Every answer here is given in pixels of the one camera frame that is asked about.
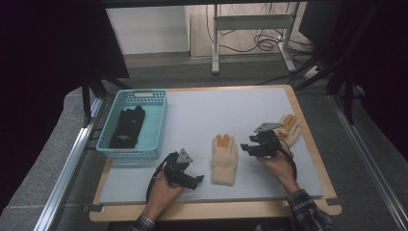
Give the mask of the aluminium rail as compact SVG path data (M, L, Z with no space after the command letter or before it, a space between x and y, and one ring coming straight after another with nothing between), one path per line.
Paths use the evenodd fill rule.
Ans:
M65 192L68 189L72 176L75 173L76 167L78 166L78 163L82 157L82 153L85 150L91 130L95 124L94 121L98 117L102 104L103 100L98 98L96 98L91 104L89 124L80 129L75 143L73 144L64 163L61 174L59 175L59 178L57 179L55 186L44 205L33 231L49 231L50 227L52 226L59 207L62 204Z
M408 231L408 212L405 210L395 191L392 189L379 166L374 161L369 148L364 143L359 132L344 115L344 106L341 101L336 96L332 95L329 95L328 99L331 101L342 126L349 135L371 181L378 190L399 231Z

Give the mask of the person's left hand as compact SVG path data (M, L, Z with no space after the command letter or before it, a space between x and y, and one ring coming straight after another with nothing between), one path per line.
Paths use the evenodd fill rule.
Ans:
M160 173L154 181L149 199L142 214L150 220L155 221L160 214L175 201L183 190L183 187L172 188L168 184L166 176Z

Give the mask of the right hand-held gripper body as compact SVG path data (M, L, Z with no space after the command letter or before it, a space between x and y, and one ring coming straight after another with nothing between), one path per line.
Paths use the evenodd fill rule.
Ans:
M258 128L254 130L257 134L262 134L266 137L266 141L258 143L257 147L257 157L270 156L274 157L277 151L282 147L280 140L278 139L274 130L276 128L282 127L282 123L264 122Z

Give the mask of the white metal stand frame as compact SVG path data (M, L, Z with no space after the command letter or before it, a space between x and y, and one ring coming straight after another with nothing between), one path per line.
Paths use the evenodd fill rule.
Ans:
M221 30L283 30L285 34L278 42L278 48L289 72L295 72L293 60L288 51L288 44L300 4L296 3L290 13L258 14L258 15L227 15L219 16L218 5L214 5L213 16L213 48L212 73L219 73L218 32Z

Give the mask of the grey table mat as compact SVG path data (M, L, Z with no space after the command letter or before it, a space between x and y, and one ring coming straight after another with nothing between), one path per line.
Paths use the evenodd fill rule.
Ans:
M168 153L185 148L193 158L188 175L204 175L195 190L185 189L183 202L245 201L284 198L286 192L275 176L242 151L240 144L251 143L249 136L263 122L278 122L294 114L285 89L192 90L167 92L166 128L162 156L154 161L114 160L99 202L102 204L144 204L146 190L156 167ZM212 139L217 134L235 138L238 167L233 186L212 183ZM291 148L297 166L297 182L314 197L323 196L322 184L303 136Z

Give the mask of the white power strip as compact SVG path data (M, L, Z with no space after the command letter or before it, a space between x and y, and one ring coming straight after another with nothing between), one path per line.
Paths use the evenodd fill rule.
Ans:
M309 78L315 76L318 73L319 73L319 67L314 65L304 74L304 77L306 79L309 79Z

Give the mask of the light blue plastic basket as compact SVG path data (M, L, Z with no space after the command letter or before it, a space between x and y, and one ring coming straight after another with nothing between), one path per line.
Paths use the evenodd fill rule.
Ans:
M135 148L110 148L121 111L135 109L138 105L145 110ZM162 140L166 125L166 90L120 90L111 107L96 149L112 159L152 160L161 155Z

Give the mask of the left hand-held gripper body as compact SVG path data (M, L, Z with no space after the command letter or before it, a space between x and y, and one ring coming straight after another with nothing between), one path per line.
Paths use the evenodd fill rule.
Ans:
M192 178L184 172L191 162L192 158L184 148L179 152L170 153L166 157L164 173L172 188L181 186L183 182L191 182Z

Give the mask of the white cabinet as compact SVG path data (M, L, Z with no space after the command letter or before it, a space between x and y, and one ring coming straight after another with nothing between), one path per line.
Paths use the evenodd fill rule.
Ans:
M183 6L119 8L106 12L124 55L190 50Z

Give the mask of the black tripod stand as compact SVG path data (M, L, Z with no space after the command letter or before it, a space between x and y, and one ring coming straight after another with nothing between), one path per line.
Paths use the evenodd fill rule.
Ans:
M350 56L343 54L337 61L324 70L319 71L309 79L293 86L295 90L303 90L306 87L314 84L323 77L332 74L325 90L328 94L336 94L339 92L341 86L344 86L344 116L348 122L353 125L352 117L352 100L353 100L353 81L347 72L347 67L350 62Z
M84 110L83 127L88 127L92 121L90 94L93 93L93 95L99 99L104 98L107 95L107 90L102 83L103 80L106 80L123 90L129 90L131 88L130 86L122 83L114 77L104 76L97 73L83 74L81 77L81 90Z

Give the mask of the person's right hand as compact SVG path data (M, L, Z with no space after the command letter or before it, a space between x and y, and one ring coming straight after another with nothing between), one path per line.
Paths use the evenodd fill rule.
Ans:
M300 190L293 177L293 169L283 153L278 152L273 158L257 157L257 160L277 177L287 194Z

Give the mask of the black glove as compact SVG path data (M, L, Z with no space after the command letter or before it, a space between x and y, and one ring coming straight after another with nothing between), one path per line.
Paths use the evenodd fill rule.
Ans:
M118 123L110 140L110 148L135 148L141 127L145 119L145 110L138 105L135 109L121 111Z

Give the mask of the beige knit glove orange fingertips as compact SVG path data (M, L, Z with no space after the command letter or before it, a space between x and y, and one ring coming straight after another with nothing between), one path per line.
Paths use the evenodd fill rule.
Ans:
M228 134L216 135L212 143L212 181L233 186L238 166L238 147Z
M275 129L277 137L292 147L301 135L301 120L295 115L283 115L279 122L283 126Z

